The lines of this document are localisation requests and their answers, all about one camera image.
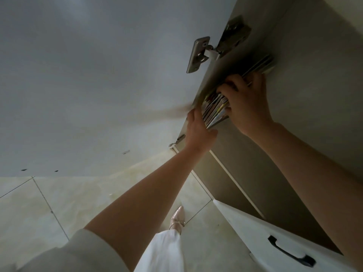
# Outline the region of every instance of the metallic flat shoe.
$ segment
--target metallic flat shoe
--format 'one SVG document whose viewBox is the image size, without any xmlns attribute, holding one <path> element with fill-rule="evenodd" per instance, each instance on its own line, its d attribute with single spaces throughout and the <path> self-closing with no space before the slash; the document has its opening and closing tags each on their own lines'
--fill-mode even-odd
<svg viewBox="0 0 363 272">
<path fill-rule="evenodd" d="M 182 227 L 185 226 L 185 212 L 184 207 L 180 206 L 172 215 L 170 220 L 170 229 L 175 229 L 179 234 L 182 233 Z"/>
</svg>

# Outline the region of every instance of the hinge plate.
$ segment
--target hinge plate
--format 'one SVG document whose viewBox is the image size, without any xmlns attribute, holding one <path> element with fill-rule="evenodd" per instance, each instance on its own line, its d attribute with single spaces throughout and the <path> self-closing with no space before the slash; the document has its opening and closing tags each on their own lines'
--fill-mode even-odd
<svg viewBox="0 0 363 272">
<path fill-rule="evenodd" d="M 207 61 L 208 58 L 213 60 L 222 58 L 245 41 L 250 33 L 251 28 L 243 23 L 242 16 L 238 16 L 227 23 L 216 48 L 209 45 L 209 40 L 211 39 L 209 36 L 195 40 L 187 73 L 197 71 L 200 65 Z"/>
</svg>

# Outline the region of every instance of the sleeve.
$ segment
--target sleeve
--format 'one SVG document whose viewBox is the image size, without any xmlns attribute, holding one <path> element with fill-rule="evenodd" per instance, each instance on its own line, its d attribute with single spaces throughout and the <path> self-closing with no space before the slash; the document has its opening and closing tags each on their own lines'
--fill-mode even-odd
<svg viewBox="0 0 363 272">
<path fill-rule="evenodd" d="M 129 272 L 107 242 L 85 229 L 78 230 L 65 246 L 45 251 L 17 271 Z"/>
</svg>

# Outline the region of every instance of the person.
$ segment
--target person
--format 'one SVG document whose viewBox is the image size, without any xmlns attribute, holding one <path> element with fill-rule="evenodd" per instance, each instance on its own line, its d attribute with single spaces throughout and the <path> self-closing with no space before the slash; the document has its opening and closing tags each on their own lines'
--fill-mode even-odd
<svg viewBox="0 0 363 272">
<path fill-rule="evenodd" d="M 231 121 L 270 156 L 341 252 L 363 271 L 363 186 L 273 121 L 264 75 L 252 73 L 246 82 L 231 75 L 218 87 L 229 100 Z M 175 214 L 170 230 L 156 233 L 189 173 L 217 137 L 216 130 L 206 129 L 200 108 L 190 111 L 187 120 L 182 151 L 116 199 L 64 247 L 42 253 L 19 271 L 185 270 L 179 238 L 182 212 Z"/>
</svg>

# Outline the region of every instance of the white cabinet door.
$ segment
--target white cabinet door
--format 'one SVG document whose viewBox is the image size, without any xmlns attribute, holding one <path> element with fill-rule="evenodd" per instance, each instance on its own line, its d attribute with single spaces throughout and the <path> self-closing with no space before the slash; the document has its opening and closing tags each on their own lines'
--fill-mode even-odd
<svg viewBox="0 0 363 272">
<path fill-rule="evenodd" d="M 193 43 L 216 46 L 235 2 L 1 0 L 0 176 L 109 175 L 165 151 L 209 65 L 186 73 Z"/>
<path fill-rule="evenodd" d="M 356 271 L 338 253 L 229 205 L 216 200 L 213 202 L 266 271 Z"/>
</svg>

